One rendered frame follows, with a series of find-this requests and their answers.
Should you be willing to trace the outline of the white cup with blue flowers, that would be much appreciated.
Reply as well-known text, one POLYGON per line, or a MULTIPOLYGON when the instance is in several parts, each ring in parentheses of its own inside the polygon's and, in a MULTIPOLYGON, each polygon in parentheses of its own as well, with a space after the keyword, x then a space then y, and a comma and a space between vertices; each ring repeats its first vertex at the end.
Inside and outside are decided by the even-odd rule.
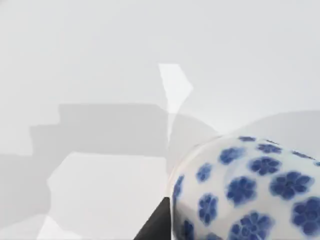
POLYGON ((267 139, 196 146, 168 195, 173 240, 320 240, 320 161, 267 139))

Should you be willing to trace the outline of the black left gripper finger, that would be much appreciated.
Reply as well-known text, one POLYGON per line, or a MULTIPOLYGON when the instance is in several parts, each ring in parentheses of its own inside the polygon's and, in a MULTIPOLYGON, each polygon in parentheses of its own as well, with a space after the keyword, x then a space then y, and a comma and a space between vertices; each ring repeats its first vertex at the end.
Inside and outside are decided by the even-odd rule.
POLYGON ((172 240, 170 198, 164 197, 133 240, 172 240))

